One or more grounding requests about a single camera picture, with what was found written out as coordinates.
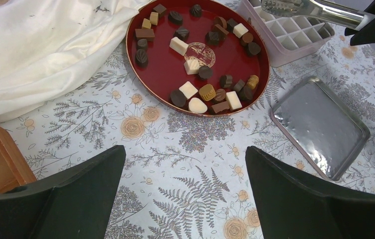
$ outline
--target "gold emblem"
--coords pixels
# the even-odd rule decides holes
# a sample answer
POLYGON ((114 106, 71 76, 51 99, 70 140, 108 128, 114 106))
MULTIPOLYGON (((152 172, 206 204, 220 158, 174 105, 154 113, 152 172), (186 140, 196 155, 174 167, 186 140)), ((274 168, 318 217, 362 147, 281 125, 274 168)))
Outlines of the gold emblem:
POLYGON ((215 64, 215 53, 202 42, 192 42, 189 44, 185 59, 196 59, 200 66, 212 67, 215 64))

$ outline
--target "metal tray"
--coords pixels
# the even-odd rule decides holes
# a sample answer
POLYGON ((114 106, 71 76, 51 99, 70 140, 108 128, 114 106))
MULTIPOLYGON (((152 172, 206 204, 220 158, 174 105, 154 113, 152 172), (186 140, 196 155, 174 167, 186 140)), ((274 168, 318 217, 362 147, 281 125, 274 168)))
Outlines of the metal tray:
POLYGON ((368 127, 316 77, 279 101, 271 118, 319 174, 333 181, 341 179, 370 137, 368 127))

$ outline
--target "table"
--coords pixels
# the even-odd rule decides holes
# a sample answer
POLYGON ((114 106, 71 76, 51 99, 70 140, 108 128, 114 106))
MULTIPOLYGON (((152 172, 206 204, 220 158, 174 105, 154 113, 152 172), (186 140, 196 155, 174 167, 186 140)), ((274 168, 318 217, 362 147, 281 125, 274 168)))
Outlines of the table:
MULTIPOLYGON (((231 8, 239 3, 220 1, 231 8)), ((272 68, 261 99, 230 117, 191 117, 162 105, 133 74, 121 43, 84 85, 1 126, 37 179, 113 145, 125 146, 108 239, 260 239, 245 151, 255 145, 317 176, 268 114, 306 76, 321 78, 371 129, 370 140, 338 184, 375 194, 375 52, 368 45, 349 46, 344 28, 334 29, 336 36, 317 53, 272 68), (196 182, 204 186, 193 187, 196 182), (218 199, 186 200, 197 192, 218 199)))

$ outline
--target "white cloth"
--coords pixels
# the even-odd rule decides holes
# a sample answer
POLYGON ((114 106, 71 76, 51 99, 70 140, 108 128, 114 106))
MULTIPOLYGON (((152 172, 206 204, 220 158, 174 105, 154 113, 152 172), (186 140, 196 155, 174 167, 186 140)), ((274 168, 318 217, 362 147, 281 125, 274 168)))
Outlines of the white cloth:
POLYGON ((0 122, 87 81, 150 0, 11 0, 0 7, 0 122))

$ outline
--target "red tray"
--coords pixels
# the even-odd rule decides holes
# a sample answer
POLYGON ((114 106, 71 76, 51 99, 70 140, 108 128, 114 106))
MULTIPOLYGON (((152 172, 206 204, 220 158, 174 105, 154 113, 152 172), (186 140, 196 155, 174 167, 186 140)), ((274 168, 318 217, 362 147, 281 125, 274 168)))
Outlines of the red tray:
POLYGON ((156 0, 151 2, 140 9, 139 14, 132 19, 126 35, 126 50, 133 71, 148 91, 169 107, 190 115, 226 116, 240 112, 253 105, 261 97, 270 77, 267 50, 255 29, 237 13, 212 0, 156 0), (152 26, 155 40, 148 43, 149 64, 146 68, 140 68, 135 63, 135 29, 141 28, 143 19, 149 19, 152 9, 158 4, 167 8, 167 14, 159 19, 157 26, 152 26), (199 4, 202 7, 202 17, 196 18, 190 15, 189 10, 194 4, 199 4), (173 34, 179 28, 178 25, 168 20, 168 13, 171 10, 177 11, 183 16, 183 27, 190 31, 190 36, 187 39, 189 50, 185 57, 198 57, 208 66, 211 66, 213 76, 207 81, 197 79, 196 75, 187 75, 184 68, 185 57, 169 47, 173 34), (221 16, 226 20, 233 18, 236 22, 243 23, 253 34, 254 41, 261 47, 261 53, 257 57, 248 57, 245 49, 240 45, 239 39, 232 33, 219 46, 206 46, 205 35, 211 30, 216 16, 221 16), (242 101, 243 107, 241 109, 218 115, 212 115, 210 112, 204 114, 192 113, 187 109, 188 104, 186 104, 186 108, 181 109, 171 103, 171 91, 178 89, 186 81, 190 81, 198 90, 206 84, 212 84, 217 90, 221 88, 219 78, 222 75, 232 75, 233 84, 236 84, 240 79, 247 82, 251 75, 257 75, 259 84, 255 89, 253 99, 249 102, 242 101))

